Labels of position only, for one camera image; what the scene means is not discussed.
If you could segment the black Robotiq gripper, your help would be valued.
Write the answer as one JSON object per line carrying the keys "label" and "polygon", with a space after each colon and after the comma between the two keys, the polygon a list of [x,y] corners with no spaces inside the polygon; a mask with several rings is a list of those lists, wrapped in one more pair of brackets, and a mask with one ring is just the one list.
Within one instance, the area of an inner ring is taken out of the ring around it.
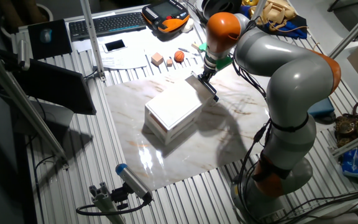
{"label": "black Robotiq gripper", "polygon": [[205,68],[202,74],[198,75],[197,78],[203,85],[206,82],[206,84],[209,86],[210,89],[214,89],[214,87],[210,84],[209,81],[215,74],[216,74],[215,69]]}

